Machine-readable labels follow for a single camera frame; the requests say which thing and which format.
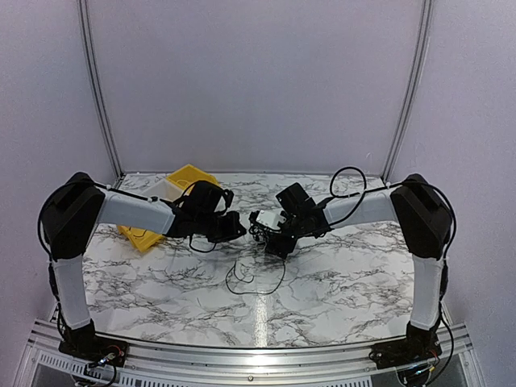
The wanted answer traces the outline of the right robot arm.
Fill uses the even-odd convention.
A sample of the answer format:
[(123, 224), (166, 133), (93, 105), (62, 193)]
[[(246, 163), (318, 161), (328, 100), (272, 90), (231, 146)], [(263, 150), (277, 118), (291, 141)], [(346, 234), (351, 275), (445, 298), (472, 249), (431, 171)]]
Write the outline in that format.
[(294, 183), (277, 195), (279, 211), (260, 210), (251, 217), (266, 238), (268, 253), (286, 257), (298, 240), (320, 238), (344, 227), (393, 222), (402, 232), (414, 266), (413, 309), (409, 336), (399, 345), (405, 360), (416, 361), (431, 347), (426, 332), (441, 319), (447, 291), (447, 253), (456, 235), (456, 215), (443, 191), (414, 173), (380, 188), (337, 194), (316, 202)]

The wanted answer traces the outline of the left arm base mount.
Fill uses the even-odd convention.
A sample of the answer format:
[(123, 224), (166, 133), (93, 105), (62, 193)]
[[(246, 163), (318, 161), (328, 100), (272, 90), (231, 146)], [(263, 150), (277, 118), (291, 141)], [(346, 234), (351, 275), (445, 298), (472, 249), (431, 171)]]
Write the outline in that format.
[(98, 335), (92, 319), (83, 327), (72, 329), (62, 319), (57, 323), (61, 335), (59, 351), (99, 364), (102, 359), (115, 367), (125, 364), (128, 342)]

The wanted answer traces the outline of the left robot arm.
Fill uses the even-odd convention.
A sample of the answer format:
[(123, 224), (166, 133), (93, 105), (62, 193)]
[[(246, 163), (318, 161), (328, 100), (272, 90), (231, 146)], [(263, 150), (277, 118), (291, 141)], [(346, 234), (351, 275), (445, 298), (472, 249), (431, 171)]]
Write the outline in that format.
[(58, 303), (63, 340), (86, 359), (102, 351), (85, 299), (83, 256), (98, 224), (151, 231), (173, 239), (201, 235), (217, 245), (245, 235), (234, 194), (208, 181), (193, 183), (171, 201), (145, 197), (72, 175), (46, 199), (37, 220), (41, 247), (48, 254), (49, 279)]

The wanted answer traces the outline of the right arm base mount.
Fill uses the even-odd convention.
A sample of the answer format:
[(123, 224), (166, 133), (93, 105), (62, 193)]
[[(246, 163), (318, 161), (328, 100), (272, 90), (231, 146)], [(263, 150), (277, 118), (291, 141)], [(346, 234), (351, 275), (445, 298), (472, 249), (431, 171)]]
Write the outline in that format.
[(406, 336), (383, 343), (373, 344), (368, 358), (378, 369), (399, 367), (424, 360), (436, 359), (442, 354), (437, 330), (437, 322), (429, 330), (406, 325)]

